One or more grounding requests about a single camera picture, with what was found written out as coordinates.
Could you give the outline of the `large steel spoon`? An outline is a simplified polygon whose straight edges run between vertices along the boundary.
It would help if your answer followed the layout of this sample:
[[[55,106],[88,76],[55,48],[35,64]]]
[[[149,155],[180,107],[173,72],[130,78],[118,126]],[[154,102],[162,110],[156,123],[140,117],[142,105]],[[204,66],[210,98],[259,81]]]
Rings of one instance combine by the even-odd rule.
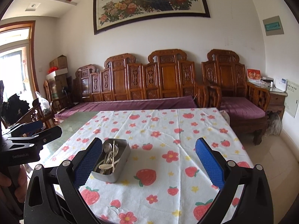
[[[105,165],[110,163],[111,155],[112,155],[112,145],[111,143],[105,143],[103,145],[103,150],[105,153],[104,159],[101,161],[100,165]]]

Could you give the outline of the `cream plastic fork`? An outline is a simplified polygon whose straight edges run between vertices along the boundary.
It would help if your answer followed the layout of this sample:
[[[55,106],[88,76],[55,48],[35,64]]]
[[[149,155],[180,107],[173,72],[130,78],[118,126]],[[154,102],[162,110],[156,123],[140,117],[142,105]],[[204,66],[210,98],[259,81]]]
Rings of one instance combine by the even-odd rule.
[[[110,157],[110,161],[111,163],[113,163],[114,161],[116,161],[116,156],[119,152],[119,148],[118,148],[118,145],[115,141],[113,141],[113,144],[112,144],[112,152],[111,152],[111,157]]]

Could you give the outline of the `dark wooden chair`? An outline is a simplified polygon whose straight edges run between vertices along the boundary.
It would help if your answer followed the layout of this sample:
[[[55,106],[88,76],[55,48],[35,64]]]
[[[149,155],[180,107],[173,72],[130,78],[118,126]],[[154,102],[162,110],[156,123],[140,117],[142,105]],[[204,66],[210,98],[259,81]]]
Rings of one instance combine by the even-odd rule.
[[[36,98],[35,100],[33,100],[33,107],[24,116],[22,116],[15,124],[30,123],[38,120],[40,120],[43,123],[43,127],[45,129],[52,128],[56,125],[54,120],[53,110],[50,114],[45,116],[41,110],[40,103]]]

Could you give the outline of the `white plastic bag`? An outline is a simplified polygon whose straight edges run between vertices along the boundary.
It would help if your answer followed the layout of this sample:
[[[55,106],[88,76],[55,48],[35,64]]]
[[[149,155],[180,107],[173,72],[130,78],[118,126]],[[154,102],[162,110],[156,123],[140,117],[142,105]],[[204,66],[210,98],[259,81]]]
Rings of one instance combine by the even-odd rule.
[[[37,99],[40,103],[41,110],[43,114],[46,116],[52,112],[50,103],[47,99],[43,98],[39,92],[36,92]]]

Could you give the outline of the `grey metal tray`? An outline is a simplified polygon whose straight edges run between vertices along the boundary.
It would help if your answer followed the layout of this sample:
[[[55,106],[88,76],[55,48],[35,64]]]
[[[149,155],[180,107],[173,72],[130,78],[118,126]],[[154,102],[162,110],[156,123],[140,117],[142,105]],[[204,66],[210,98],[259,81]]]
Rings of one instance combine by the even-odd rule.
[[[115,183],[123,171],[131,153],[130,145],[124,139],[107,139],[103,151],[92,171],[92,176],[100,181]]]

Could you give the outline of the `strawberry flower print tablecloth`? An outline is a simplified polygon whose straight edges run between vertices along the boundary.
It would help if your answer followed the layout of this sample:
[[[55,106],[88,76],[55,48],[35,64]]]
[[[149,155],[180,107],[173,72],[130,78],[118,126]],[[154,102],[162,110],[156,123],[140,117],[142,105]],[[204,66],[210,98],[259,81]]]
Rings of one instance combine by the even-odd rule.
[[[101,111],[43,165],[73,159],[94,138],[127,140],[131,150],[116,183],[91,175],[80,187],[93,213],[111,223],[197,223],[218,193],[196,155],[198,138],[226,160],[252,167],[216,108]]]

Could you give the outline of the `purple sofa cushion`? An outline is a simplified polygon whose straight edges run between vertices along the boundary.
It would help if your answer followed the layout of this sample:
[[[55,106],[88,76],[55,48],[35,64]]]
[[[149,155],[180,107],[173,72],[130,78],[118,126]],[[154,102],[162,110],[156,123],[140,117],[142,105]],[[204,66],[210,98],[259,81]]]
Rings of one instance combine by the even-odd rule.
[[[108,101],[78,103],[70,109],[55,113],[58,119],[67,119],[77,112],[126,111],[126,110],[163,110],[196,108],[192,96],[152,100]]]

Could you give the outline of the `stacked cardboard boxes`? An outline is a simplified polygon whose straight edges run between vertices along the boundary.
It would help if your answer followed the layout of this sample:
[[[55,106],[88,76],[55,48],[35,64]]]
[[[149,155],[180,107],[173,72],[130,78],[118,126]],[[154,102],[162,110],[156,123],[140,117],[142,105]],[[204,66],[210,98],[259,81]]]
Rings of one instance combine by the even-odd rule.
[[[60,55],[49,63],[46,81],[49,86],[51,100],[62,98],[68,90],[67,84],[68,64],[67,57]]]

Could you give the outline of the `grey dust mop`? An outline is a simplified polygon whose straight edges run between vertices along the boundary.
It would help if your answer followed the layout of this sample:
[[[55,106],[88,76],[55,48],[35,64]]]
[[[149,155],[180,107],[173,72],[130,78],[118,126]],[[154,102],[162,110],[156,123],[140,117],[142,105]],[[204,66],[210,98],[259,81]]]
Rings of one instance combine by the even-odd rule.
[[[268,118],[266,136],[279,136],[282,131],[282,122],[278,113],[273,113]]]

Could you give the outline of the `wooden side cabinet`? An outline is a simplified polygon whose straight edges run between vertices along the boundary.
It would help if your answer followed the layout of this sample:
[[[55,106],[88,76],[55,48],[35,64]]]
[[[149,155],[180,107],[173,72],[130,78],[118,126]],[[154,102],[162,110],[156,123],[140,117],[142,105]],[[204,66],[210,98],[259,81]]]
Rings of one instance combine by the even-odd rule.
[[[266,114],[268,116],[272,114],[278,114],[280,120],[283,118],[284,110],[285,110],[285,98],[287,97],[287,93],[283,92],[275,87],[270,88],[270,102],[266,110]]]

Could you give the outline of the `red calendar card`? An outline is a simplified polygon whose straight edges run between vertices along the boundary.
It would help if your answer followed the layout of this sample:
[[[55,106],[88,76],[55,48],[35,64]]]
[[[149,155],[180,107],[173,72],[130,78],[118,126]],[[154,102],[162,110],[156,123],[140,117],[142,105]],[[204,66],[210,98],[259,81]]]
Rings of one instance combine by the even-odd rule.
[[[261,71],[247,68],[247,80],[251,83],[259,83],[261,81]]]

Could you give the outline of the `white box on cabinet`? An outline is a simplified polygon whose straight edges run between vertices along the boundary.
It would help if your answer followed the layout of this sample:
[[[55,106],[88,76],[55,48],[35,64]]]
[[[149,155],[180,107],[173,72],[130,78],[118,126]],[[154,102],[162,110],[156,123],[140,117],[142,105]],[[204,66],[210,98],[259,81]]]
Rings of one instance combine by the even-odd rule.
[[[282,92],[286,92],[287,91],[287,80],[284,79],[284,78],[275,78],[274,79],[274,86],[278,90],[280,90]]]

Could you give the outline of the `framed peacock painting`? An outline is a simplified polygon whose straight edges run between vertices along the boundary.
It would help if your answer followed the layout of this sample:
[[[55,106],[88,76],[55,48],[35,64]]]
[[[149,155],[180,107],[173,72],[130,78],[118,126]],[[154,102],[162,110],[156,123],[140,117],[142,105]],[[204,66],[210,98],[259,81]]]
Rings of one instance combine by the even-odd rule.
[[[210,17],[206,0],[93,0],[94,34],[164,17]]]

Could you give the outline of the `white paper wall notice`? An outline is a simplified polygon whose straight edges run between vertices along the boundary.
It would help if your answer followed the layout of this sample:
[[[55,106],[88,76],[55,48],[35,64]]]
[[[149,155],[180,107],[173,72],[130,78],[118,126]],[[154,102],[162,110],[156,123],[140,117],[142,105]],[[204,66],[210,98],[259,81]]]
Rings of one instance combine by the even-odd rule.
[[[298,110],[298,100],[299,100],[299,87],[298,84],[287,80],[286,88],[287,96],[284,101],[285,111],[290,114],[293,118],[296,116]]]

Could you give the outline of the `green wall sign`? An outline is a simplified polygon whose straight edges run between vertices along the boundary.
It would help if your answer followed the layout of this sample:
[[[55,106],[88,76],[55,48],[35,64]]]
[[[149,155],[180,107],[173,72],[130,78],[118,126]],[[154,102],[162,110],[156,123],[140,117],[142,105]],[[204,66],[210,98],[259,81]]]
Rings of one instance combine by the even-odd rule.
[[[274,16],[263,20],[266,36],[284,34],[283,26],[279,16]]]

